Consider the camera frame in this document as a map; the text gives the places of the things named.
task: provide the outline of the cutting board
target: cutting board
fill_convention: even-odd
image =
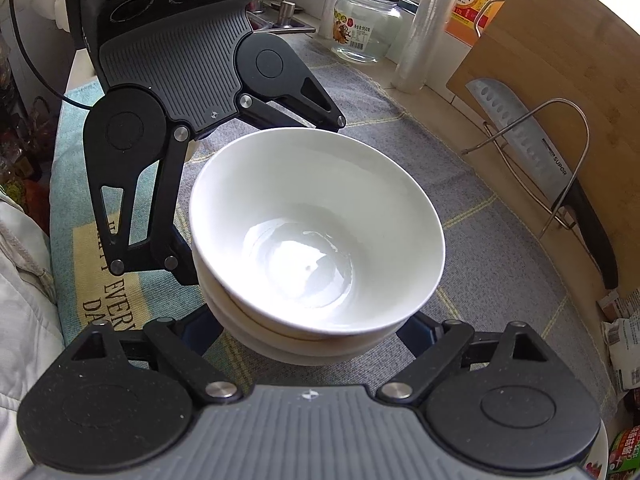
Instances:
[[[502,81],[530,110],[554,97],[582,108],[591,147],[578,179],[616,253],[621,296],[640,287],[640,36],[598,0],[507,0],[447,84],[486,118],[465,88],[478,77]],[[536,118],[575,168],[577,113],[553,104]]]

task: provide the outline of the kitchen counter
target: kitchen counter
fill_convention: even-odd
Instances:
[[[318,20],[308,15],[297,15],[310,25],[318,26]],[[467,119],[457,108],[430,88],[423,88],[415,95],[404,94],[391,85],[395,64],[387,59],[375,66],[359,67],[380,88],[395,100],[407,113],[422,123],[454,152],[473,146],[486,137],[476,124]],[[68,80],[67,90],[81,86],[95,78],[95,72],[85,50],[78,51]],[[511,175],[494,146],[489,145],[465,157],[501,200],[522,220],[532,232],[542,228],[546,213],[537,206]],[[604,319],[596,301],[604,296],[600,274],[585,252],[578,238],[555,222],[541,240],[542,247],[561,275],[583,323],[593,338],[601,359],[607,362],[607,349],[602,340],[600,322]],[[613,387],[609,395],[614,396]],[[608,425],[610,439],[619,428],[628,426],[626,413],[619,410],[619,417]]]

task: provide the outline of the wall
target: wall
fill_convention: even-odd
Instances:
[[[18,30],[20,30],[20,36],[29,58],[53,88],[64,92],[71,63],[76,53],[71,36],[64,30],[57,28],[53,20],[43,18],[31,9],[18,12],[17,19]],[[44,88],[24,62],[15,41],[11,21],[1,22],[0,30],[11,48],[9,62],[27,110],[30,110],[34,98],[41,95],[49,103],[52,111],[56,114],[59,113],[60,99]]]

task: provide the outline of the stacked bowls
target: stacked bowls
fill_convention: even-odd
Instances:
[[[373,348],[423,306],[444,268],[442,227],[415,180],[323,130],[262,130],[219,150],[193,186],[190,225],[220,324],[291,364]]]

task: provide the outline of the metal wire stand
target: metal wire stand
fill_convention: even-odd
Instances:
[[[503,2],[503,1],[504,0],[488,0],[484,4],[484,6],[482,6],[482,9],[480,9],[480,12],[478,12],[478,15],[476,16],[476,18],[474,20],[474,28],[476,30],[476,34],[478,35],[478,38],[481,36],[480,27],[479,27],[480,19],[482,18],[482,16],[486,12],[486,10],[492,4],[494,4],[495,2]],[[580,156],[580,160],[578,161],[578,164],[575,167],[574,174],[572,174],[568,185],[564,188],[564,190],[562,191],[562,193],[560,194],[560,196],[558,197],[556,202],[554,204],[552,204],[551,208],[549,208],[544,202],[542,202],[542,200],[540,200],[535,195],[535,193],[532,192],[532,190],[529,189],[529,187],[524,183],[524,181],[520,178],[520,176],[514,170],[512,164],[516,164],[515,161],[511,160],[511,157],[509,157],[509,155],[504,151],[504,146],[506,145],[506,142],[501,145],[498,142],[497,139],[502,137],[505,133],[510,131],[512,128],[518,126],[520,123],[523,123],[524,121],[526,121],[527,119],[529,119],[530,117],[532,117],[533,115],[538,113],[540,110],[542,110],[542,108],[545,108],[545,107],[547,107],[547,106],[549,106],[550,104],[553,104],[553,103],[561,103],[561,104],[565,104],[567,106],[571,106],[572,108],[574,108],[578,112],[578,114],[580,115],[580,118],[582,119],[582,122],[584,123],[585,131],[586,131],[586,141],[584,143],[584,150],[582,151],[582,155]],[[540,106],[537,106],[536,108],[534,108],[529,113],[524,114],[522,117],[517,118],[512,123],[508,124],[508,126],[505,126],[503,129],[497,131],[494,134],[492,134],[491,130],[489,129],[489,125],[490,124],[488,122],[486,122],[486,121],[484,122],[485,133],[488,136],[487,139],[484,140],[483,142],[480,142],[479,144],[477,144],[476,146],[474,146],[472,148],[467,148],[466,150],[462,150],[461,155],[467,155],[468,153],[474,152],[475,150],[477,150],[479,148],[482,148],[483,146],[489,144],[490,142],[494,143],[495,147],[498,149],[498,152],[500,153],[500,156],[502,157],[502,160],[507,165],[507,167],[511,171],[511,174],[516,178],[518,183],[524,188],[524,190],[527,192],[527,194],[530,197],[532,197],[532,199],[535,200],[535,202],[540,207],[542,207],[545,211],[547,211],[549,213],[549,218],[546,220],[544,227],[542,228],[542,230],[540,231],[540,234],[538,235],[538,238],[540,239],[540,238],[543,237],[543,235],[546,233],[546,231],[548,230],[549,226],[551,225],[551,222],[553,222],[554,220],[556,222],[558,222],[564,229],[568,229],[568,230],[573,231],[573,227],[575,226],[575,222],[572,222],[571,224],[567,223],[565,221],[563,215],[561,215],[559,213],[559,209],[562,207],[562,202],[564,202],[564,198],[566,197],[566,194],[569,192],[569,189],[571,188],[571,186],[573,185],[575,179],[577,178],[578,172],[580,171],[580,168],[582,167],[584,159],[587,156],[587,152],[589,151],[589,145],[590,145],[590,142],[591,142],[591,133],[590,133],[590,130],[589,130],[589,122],[587,121],[587,117],[584,114],[584,112],[582,111],[582,109],[577,104],[575,104],[573,101],[569,101],[568,99],[557,97],[557,98],[549,99],[548,101],[542,103]]]

